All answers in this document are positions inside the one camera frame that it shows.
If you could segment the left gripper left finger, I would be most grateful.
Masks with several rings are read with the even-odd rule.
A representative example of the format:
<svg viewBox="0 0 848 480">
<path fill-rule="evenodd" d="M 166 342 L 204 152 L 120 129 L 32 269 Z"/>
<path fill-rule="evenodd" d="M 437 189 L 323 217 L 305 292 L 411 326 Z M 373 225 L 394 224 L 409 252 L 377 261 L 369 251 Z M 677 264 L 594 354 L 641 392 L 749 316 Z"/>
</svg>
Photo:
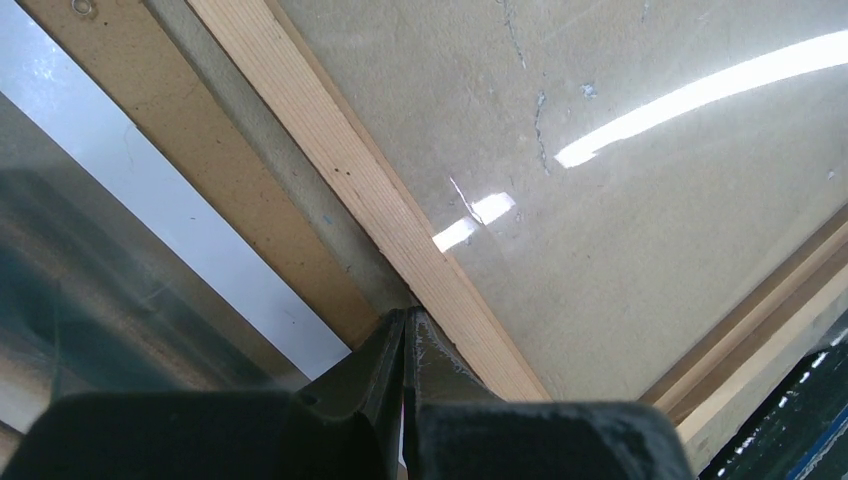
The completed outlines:
<svg viewBox="0 0 848 480">
<path fill-rule="evenodd" d="M 405 314 L 298 391 L 91 393 L 33 424 L 6 479 L 392 479 Z"/>
</svg>

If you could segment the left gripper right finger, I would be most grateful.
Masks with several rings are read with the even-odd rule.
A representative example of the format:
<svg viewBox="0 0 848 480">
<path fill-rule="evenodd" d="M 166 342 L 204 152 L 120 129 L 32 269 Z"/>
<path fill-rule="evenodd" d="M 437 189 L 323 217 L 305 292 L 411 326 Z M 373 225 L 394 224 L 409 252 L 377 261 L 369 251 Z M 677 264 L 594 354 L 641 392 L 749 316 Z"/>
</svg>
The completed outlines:
<svg viewBox="0 0 848 480">
<path fill-rule="evenodd" d="M 413 479 L 692 479 L 669 418 L 632 401 L 519 402 L 484 385 L 421 307 L 402 313 Z"/>
</svg>

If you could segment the plant photo print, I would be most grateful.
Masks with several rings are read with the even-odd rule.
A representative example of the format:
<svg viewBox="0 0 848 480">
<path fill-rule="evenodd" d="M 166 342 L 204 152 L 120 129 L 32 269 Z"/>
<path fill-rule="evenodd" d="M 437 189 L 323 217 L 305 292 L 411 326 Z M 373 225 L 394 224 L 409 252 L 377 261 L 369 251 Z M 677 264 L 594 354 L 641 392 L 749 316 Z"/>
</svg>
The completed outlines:
<svg viewBox="0 0 848 480">
<path fill-rule="evenodd" d="M 20 1 L 1 5 L 1 437 L 89 391 L 296 389 L 347 345 Z"/>
</svg>

